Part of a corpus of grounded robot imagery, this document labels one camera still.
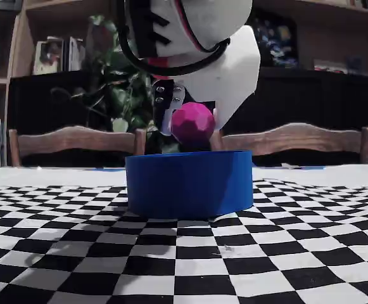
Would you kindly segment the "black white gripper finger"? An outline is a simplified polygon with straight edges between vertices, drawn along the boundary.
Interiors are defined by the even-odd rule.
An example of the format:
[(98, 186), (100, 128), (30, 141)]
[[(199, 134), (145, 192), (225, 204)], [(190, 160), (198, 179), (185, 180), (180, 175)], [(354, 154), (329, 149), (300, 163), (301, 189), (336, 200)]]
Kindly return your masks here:
[(171, 136), (172, 114), (183, 105), (186, 90), (173, 80), (157, 80), (152, 85), (152, 94), (155, 127), (164, 136)]

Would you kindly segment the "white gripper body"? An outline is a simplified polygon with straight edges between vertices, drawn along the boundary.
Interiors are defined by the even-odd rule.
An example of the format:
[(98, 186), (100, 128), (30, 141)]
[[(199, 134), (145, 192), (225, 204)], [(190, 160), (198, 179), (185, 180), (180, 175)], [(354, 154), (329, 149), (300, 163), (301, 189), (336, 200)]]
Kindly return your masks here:
[(182, 84), (195, 101), (235, 101), (251, 94), (256, 84), (242, 84), (241, 78), (252, 74), (258, 78), (260, 53), (253, 29), (242, 26), (231, 36), (231, 42), (224, 54), (211, 65), (187, 75), (174, 77)]

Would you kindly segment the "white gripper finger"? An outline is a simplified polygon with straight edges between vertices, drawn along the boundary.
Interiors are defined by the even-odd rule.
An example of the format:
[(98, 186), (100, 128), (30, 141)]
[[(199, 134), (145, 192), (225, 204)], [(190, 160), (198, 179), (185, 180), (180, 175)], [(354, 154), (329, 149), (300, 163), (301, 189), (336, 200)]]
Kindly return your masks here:
[(222, 97), (219, 97), (213, 109), (215, 130), (220, 130), (252, 94), (252, 92), (247, 92), (246, 94), (225, 92)]

